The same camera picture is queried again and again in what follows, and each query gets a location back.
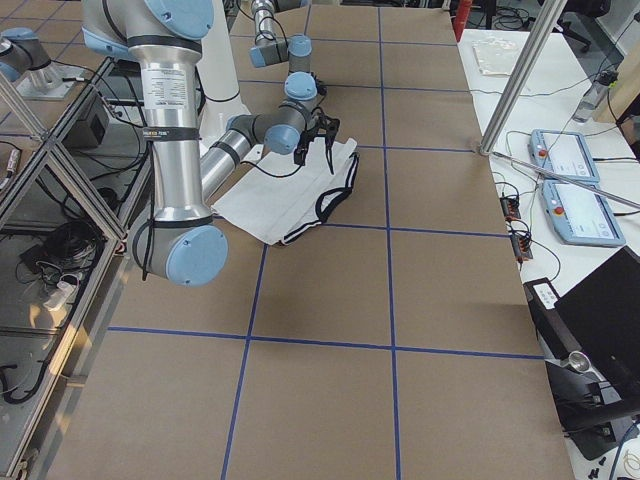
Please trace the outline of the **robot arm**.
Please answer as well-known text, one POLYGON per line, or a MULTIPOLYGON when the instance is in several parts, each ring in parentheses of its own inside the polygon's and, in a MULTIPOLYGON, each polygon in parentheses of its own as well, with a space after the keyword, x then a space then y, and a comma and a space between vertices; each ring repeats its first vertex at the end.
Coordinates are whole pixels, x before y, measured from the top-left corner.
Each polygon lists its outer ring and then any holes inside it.
POLYGON ((304 34, 287 36, 275 18, 277 13, 307 6, 309 1, 252 1, 254 45, 249 57, 255 68, 287 63, 288 72, 311 73, 311 39, 304 34))
POLYGON ((262 144, 277 154, 305 159, 321 121, 315 108, 318 87, 311 73, 310 39, 302 34, 276 39, 277 13, 299 1, 254 1, 251 18, 255 66, 288 62, 286 98, 270 114, 229 119, 225 132, 201 151, 203 120, 196 99, 197 65, 203 42, 215 32, 210 1, 85 1, 83 34, 91 50, 138 62, 144 105, 142 133, 154 173, 150 205, 128 236, 133 257, 145 274, 197 287, 213 280, 228 254, 227 240, 213 224, 206 200, 251 149, 262 144))

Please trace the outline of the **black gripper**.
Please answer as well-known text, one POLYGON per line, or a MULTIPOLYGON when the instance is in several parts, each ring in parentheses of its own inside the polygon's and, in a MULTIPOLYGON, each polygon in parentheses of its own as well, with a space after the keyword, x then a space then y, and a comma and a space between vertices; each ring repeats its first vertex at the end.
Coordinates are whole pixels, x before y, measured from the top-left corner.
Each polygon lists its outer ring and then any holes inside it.
POLYGON ((298 146, 294 150, 294 163, 296 165, 305 165, 308 148, 311 142, 319 133, 322 120, 319 117, 312 117, 300 132, 298 146))

